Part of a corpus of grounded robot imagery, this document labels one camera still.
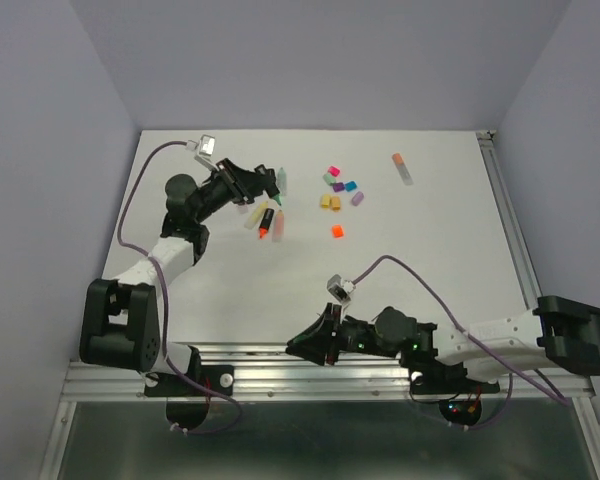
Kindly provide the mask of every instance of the white table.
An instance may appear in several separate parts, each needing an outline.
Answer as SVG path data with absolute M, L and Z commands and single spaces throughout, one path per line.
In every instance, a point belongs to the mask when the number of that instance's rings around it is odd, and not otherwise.
M 204 257 L 170 286 L 171 341 L 284 343 L 332 301 L 325 286 L 333 274 L 354 278 L 385 253 L 415 268 L 464 324 L 525 310 L 474 132 L 144 131 L 125 200 L 151 150 L 203 133 L 216 137 L 213 161 L 284 167 L 285 238 L 279 244 L 258 240 L 257 229 L 246 230 L 246 215 L 231 204 L 209 218 Z M 413 185 L 402 183 L 391 160 L 395 152 L 405 159 Z M 357 182 L 365 194 L 360 206 L 342 193 L 340 212 L 320 209 L 320 196 L 331 190 L 322 180 L 330 165 Z M 130 208 L 127 240 L 147 249 L 155 244 L 166 212 L 164 185 L 183 172 L 198 182 L 208 173 L 183 147 L 157 155 Z M 332 238 L 334 224 L 344 227 L 344 238 Z M 112 239 L 103 278 L 136 260 Z M 421 322 L 448 321 L 414 279 L 388 262 L 360 284 L 348 313 L 370 320 L 387 305 Z

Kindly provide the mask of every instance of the wall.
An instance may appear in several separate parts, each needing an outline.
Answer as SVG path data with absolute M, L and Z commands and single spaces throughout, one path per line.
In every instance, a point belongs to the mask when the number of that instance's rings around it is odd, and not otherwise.
M 71 0 L 144 128 L 495 127 L 568 0 Z
M 497 149 L 543 292 L 600 306 L 600 0 L 569 7 Z
M 0 479 L 37 478 L 137 131 L 65 0 L 0 0 Z

